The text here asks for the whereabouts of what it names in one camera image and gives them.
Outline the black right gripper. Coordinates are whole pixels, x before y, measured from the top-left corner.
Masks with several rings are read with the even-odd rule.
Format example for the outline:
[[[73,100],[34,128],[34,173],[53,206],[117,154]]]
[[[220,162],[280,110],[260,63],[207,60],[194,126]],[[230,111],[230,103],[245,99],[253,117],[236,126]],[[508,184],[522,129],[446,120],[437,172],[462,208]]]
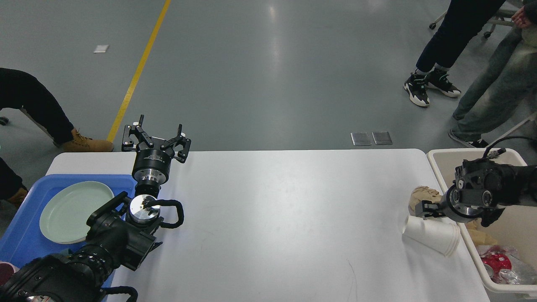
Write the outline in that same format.
[[[430,200],[421,201],[421,213],[424,214],[424,220],[439,219],[444,216],[455,222],[468,223],[483,214],[482,209],[475,209],[455,201],[456,186],[452,185],[441,199],[441,203],[434,203]]]

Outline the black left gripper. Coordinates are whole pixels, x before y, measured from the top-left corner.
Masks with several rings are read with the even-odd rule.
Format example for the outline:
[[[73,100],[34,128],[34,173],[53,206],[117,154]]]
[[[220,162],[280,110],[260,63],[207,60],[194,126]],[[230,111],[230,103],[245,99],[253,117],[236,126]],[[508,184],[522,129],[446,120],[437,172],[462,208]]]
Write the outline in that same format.
[[[174,138],[161,143],[159,150],[153,149],[153,139],[142,129],[144,117],[141,114],[138,122],[124,126],[121,151],[137,151],[132,170],[134,180],[153,180],[164,184],[169,179],[172,159],[179,163],[186,162],[191,139],[186,137],[182,132],[182,124],[179,124]]]

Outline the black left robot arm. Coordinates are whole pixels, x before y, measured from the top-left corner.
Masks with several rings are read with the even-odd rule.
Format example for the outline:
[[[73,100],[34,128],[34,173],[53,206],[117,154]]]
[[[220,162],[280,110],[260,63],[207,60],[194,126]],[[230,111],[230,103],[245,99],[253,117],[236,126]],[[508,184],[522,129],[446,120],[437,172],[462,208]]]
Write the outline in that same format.
[[[123,191],[89,215],[86,244],[71,254],[53,253],[36,258],[14,273],[1,286],[2,302],[101,302],[112,294],[128,294],[135,302],[138,292],[130,286],[103,287],[110,275],[124,266],[140,267],[146,256],[161,245],[159,228],[182,226],[184,210],[177,200],[159,199],[161,186],[169,179],[172,160],[185,163],[191,140],[177,128],[171,139],[149,136],[143,130],[144,116],[125,126],[122,151],[134,151],[133,197]]]

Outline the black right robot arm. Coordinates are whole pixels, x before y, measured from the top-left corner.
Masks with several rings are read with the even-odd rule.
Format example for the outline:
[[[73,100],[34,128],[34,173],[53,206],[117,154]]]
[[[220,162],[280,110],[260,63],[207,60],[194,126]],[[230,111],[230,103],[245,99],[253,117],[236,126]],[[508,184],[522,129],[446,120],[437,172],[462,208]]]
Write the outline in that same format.
[[[488,146],[481,157],[463,160],[455,167],[454,182],[437,203],[422,200],[414,207],[415,216],[429,219],[447,217],[468,223],[480,219],[483,227],[497,221],[506,206],[535,207],[536,166],[495,163],[506,149]]]

